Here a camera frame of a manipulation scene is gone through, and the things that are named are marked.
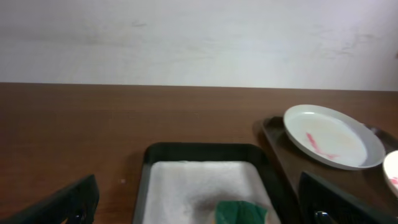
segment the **wall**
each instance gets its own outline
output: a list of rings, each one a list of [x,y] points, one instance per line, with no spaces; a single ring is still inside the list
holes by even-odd
[[[396,0],[2,0],[0,82],[398,90]]]

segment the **tabletop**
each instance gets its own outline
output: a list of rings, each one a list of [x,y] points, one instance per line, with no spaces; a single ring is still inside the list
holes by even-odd
[[[294,105],[333,108],[398,136],[398,92],[0,83],[0,218],[95,174],[95,223],[130,223],[145,149],[239,142]]]

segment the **plate with red mark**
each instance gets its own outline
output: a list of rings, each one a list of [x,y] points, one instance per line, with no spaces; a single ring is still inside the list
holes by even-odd
[[[338,111],[298,105],[284,115],[289,139],[312,158],[332,167],[360,170],[383,162],[386,150],[365,125]]]
[[[383,162],[384,178],[392,192],[398,197],[398,151],[390,152]]]

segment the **green object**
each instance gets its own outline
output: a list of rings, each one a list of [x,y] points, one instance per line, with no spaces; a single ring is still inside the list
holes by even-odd
[[[267,210],[243,201],[219,202],[216,206],[216,224],[265,224]]]

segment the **red stain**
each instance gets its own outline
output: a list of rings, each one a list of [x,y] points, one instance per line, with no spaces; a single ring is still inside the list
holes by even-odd
[[[391,182],[392,182],[393,184],[398,185],[398,178],[397,178],[397,177],[393,177],[393,178],[391,178],[390,180],[391,180]]]
[[[336,155],[336,154],[327,154],[327,153],[322,152],[322,150],[318,147],[317,142],[315,142],[314,138],[312,137],[312,135],[310,133],[307,133],[307,137],[310,140],[311,145],[317,154],[327,156],[327,158],[332,159],[332,160],[335,159],[336,157],[339,157],[339,155]]]

